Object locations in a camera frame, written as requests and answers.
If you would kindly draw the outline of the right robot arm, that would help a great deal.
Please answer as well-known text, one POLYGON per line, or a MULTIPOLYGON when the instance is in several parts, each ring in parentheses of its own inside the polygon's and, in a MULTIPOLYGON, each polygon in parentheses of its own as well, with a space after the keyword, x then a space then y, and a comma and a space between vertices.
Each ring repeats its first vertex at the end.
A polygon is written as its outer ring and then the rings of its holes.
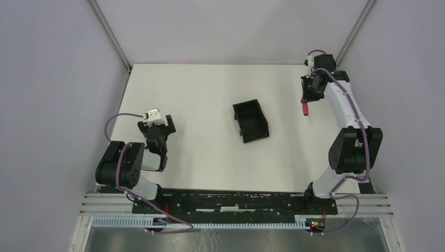
POLYGON ((328 151, 328 167, 308 189, 315 198, 333 198, 347 181, 365 182, 375 163, 383 132, 365 119, 344 71, 315 68, 302 78, 303 114, 309 114, 308 95, 327 98, 340 131, 328 151))

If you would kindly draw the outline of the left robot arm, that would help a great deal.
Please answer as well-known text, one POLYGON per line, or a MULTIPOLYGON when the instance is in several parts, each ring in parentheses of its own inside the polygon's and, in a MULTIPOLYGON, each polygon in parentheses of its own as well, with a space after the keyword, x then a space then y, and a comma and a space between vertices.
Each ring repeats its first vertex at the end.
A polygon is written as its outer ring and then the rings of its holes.
POLYGON ((118 113, 112 116, 104 126, 105 137, 109 145, 102 156, 95 173, 100 185, 122 189, 132 197, 153 201, 160 198, 162 187, 141 175, 141 171, 163 172, 167 163, 168 136, 176 132, 170 114, 162 118, 158 109, 144 114, 118 113), (141 118, 137 126, 145 142, 112 141, 107 128, 110 121, 118 116, 141 118))

